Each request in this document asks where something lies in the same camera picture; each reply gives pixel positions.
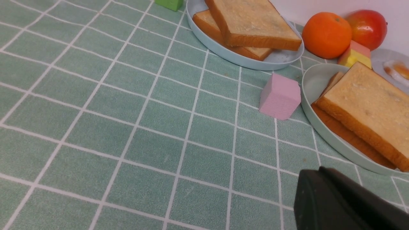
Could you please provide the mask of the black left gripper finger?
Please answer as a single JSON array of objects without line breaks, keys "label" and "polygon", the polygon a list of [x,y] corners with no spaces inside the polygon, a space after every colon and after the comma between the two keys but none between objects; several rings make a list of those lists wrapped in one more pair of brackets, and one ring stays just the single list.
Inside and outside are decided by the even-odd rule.
[{"label": "black left gripper finger", "polygon": [[302,169],[294,203],[298,230],[407,230],[409,216],[334,168]]}]

